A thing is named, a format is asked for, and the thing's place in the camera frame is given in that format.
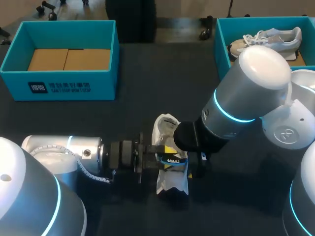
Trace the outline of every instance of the yellow tag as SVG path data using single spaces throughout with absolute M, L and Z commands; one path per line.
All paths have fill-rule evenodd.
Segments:
M 164 152 L 165 153 L 173 153 L 173 154 L 177 153 L 177 151 L 174 148 L 168 147 L 168 146 L 164 146 Z

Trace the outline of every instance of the white robotic arm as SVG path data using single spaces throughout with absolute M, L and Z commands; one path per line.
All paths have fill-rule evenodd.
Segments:
M 261 118 L 271 142 L 287 149 L 304 148 L 315 139 L 314 81 L 314 72 L 292 72 L 274 50 L 248 47 L 215 89 L 198 121 L 178 126 L 175 143 L 185 151 L 216 152 Z M 185 137 L 189 130 L 193 130 L 192 139 Z

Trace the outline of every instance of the metal cylinder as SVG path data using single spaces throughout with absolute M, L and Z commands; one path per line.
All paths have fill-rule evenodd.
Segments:
M 283 209 L 288 236 L 315 235 L 315 143 L 304 154 Z
M 202 120 L 214 135 L 230 139 L 246 124 L 282 105 L 291 69 L 272 49 L 245 49 L 223 78 L 202 111 Z
M 80 198 L 15 143 L 0 138 L 1 236 L 83 236 Z
M 47 145 L 63 146 L 80 157 L 81 163 L 88 172 L 99 176 L 102 170 L 103 148 L 99 137 L 30 135 L 22 143 L 28 153 Z

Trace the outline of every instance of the screw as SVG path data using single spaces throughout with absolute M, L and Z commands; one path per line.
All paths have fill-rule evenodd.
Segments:
M 90 156 L 91 155 L 91 151 L 90 150 L 84 150 L 83 155 L 84 156 Z

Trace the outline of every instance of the cable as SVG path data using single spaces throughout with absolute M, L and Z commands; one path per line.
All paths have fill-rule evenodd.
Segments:
M 64 146 L 59 146 L 59 145 L 47 145 L 47 146 L 41 146 L 41 147 L 37 147 L 36 149 L 34 149 L 30 155 L 31 156 L 35 156 L 38 153 L 44 152 L 44 151 L 48 151 L 48 150 L 55 150 L 57 153 L 63 153 L 63 154 L 69 154 L 72 155 L 76 158 L 77 163 L 80 167 L 80 169 L 82 170 L 82 172 L 90 179 L 99 181 L 99 182 L 104 182 L 104 183 L 110 183 L 109 178 L 102 178 L 102 177 L 97 177 L 92 175 L 91 173 L 89 173 L 87 171 L 87 169 L 83 166 L 82 162 L 80 161 L 79 155 L 74 154 L 73 152 L 71 152 L 69 149 L 65 148 Z
M 232 5 L 233 5 L 233 0 L 230 1 L 230 7 L 228 8 L 227 18 L 232 17 L 231 16 Z

